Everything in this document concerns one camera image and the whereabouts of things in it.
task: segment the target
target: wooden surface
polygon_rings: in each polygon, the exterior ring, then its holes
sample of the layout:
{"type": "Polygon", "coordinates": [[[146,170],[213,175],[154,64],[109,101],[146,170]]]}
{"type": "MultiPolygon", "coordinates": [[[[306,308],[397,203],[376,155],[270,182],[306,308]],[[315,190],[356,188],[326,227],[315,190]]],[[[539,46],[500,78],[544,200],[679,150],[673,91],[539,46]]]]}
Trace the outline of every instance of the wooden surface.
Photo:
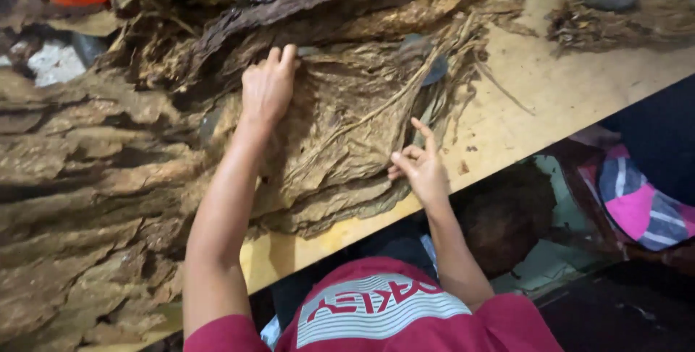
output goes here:
{"type": "MultiPolygon", "coordinates": [[[[548,21],[543,17],[557,6],[557,1],[527,0],[519,21],[545,36],[548,21]]],[[[536,116],[514,105],[491,81],[477,82],[477,95],[459,119],[458,142],[452,144],[454,120],[450,121],[443,142],[448,150],[443,158],[454,191],[695,73],[695,47],[668,52],[616,50],[555,59],[551,56],[555,44],[545,38],[522,37],[490,28],[488,64],[494,77],[532,108],[536,116]],[[468,167],[468,173],[459,174],[462,163],[468,167]]],[[[331,230],[310,240],[266,234],[246,243],[241,250],[241,265],[249,293],[420,208],[411,194],[390,212],[336,223],[331,230]]],[[[172,319],[149,334],[147,342],[180,326],[180,317],[172,319]]],[[[147,343],[83,350],[135,352],[144,345],[147,343]]]]}

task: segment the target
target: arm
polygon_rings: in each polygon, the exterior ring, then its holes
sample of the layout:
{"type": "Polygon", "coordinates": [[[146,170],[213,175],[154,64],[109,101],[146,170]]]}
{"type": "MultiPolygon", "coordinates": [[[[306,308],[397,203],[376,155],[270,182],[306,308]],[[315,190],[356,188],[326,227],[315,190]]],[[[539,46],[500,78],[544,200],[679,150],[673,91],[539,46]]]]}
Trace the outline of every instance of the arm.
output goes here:
{"type": "Polygon", "coordinates": [[[258,165],[292,98],[295,46],[273,48],[242,76],[243,110],[203,197],[184,262],[184,336],[229,314],[251,317],[239,253],[248,228],[258,165]]]}
{"type": "Polygon", "coordinates": [[[434,134],[418,119],[413,118],[412,123],[425,137],[425,150],[410,145],[403,152],[394,152],[391,155],[394,165],[388,169],[388,178],[406,176],[410,181],[430,222],[441,286],[475,311],[495,293],[468,250],[449,204],[449,179],[434,134]]]}

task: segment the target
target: hand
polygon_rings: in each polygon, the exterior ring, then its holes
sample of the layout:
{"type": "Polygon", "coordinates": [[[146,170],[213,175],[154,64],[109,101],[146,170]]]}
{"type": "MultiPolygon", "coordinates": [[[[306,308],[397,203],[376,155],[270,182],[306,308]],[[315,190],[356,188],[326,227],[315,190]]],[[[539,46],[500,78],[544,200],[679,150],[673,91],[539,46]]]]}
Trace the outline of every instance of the hand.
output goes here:
{"type": "Polygon", "coordinates": [[[275,126],[285,115],[292,99],[297,46],[289,44],[281,52],[273,47],[268,58],[249,66],[241,76],[243,85],[242,117],[256,123],[275,126]]]}
{"type": "Polygon", "coordinates": [[[410,121],[425,137],[425,149],[409,145],[402,152],[391,154],[393,166],[388,168],[388,178],[393,181],[406,176],[425,210],[448,206],[449,178],[437,152],[434,134],[420,120],[413,117],[410,121]]]}

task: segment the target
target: left hand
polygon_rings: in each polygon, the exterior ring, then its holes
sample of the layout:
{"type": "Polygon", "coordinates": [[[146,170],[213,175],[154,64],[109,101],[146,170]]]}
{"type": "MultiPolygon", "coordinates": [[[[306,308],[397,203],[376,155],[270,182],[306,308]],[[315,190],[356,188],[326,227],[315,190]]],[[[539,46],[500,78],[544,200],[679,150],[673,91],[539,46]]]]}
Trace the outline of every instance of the left hand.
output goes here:
{"type": "Polygon", "coordinates": [[[282,52],[273,47],[268,58],[249,66],[241,76],[242,117],[275,126],[285,115],[292,99],[297,46],[288,44],[282,52]]]}

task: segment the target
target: maroon shirt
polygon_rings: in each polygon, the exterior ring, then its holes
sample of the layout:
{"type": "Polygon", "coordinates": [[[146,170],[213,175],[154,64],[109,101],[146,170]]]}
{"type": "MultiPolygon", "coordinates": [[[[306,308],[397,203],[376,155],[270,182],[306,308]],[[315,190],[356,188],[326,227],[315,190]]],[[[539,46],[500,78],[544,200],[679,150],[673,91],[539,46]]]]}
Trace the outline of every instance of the maroon shirt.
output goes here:
{"type": "MultiPolygon", "coordinates": [[[[269,351],[243,315],[196,330],[185,352],[269,351]]],[[[366,258],[318,283],[283,332],[289,351],[562,351],[524,296],[497,295],[472,314],[412,265],[366,258]]]]}

